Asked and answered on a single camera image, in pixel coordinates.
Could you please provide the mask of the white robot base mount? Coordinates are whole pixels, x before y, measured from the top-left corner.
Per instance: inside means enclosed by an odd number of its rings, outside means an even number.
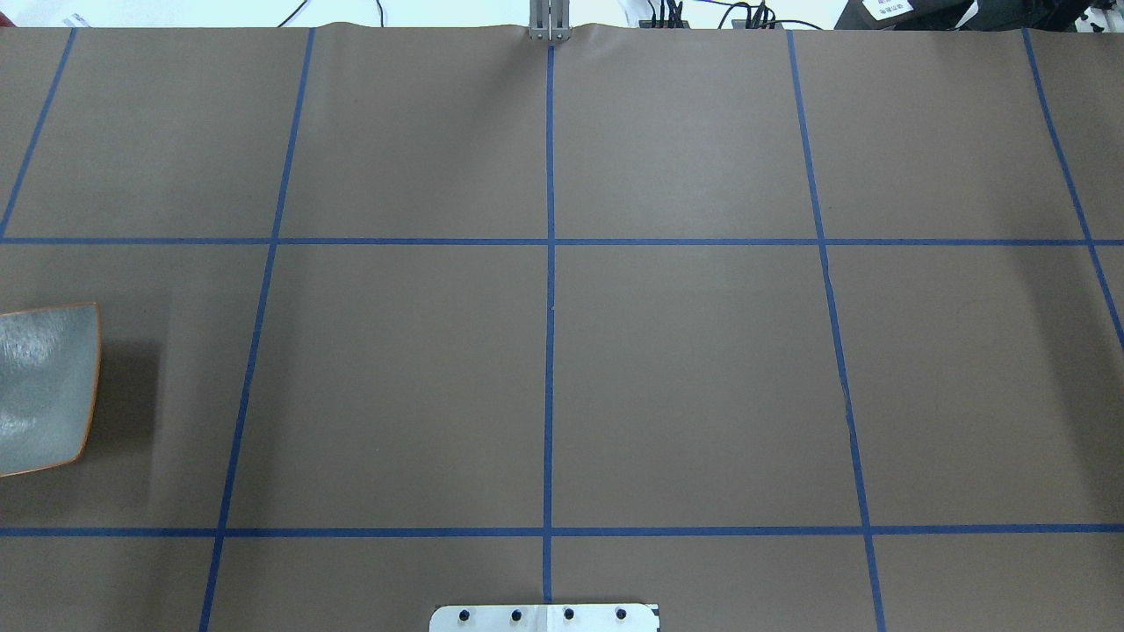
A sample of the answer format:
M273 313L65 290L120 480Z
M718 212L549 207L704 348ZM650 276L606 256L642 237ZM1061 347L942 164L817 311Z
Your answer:
M435 610L429 631L659 631L658 605L578 603L448 605Z

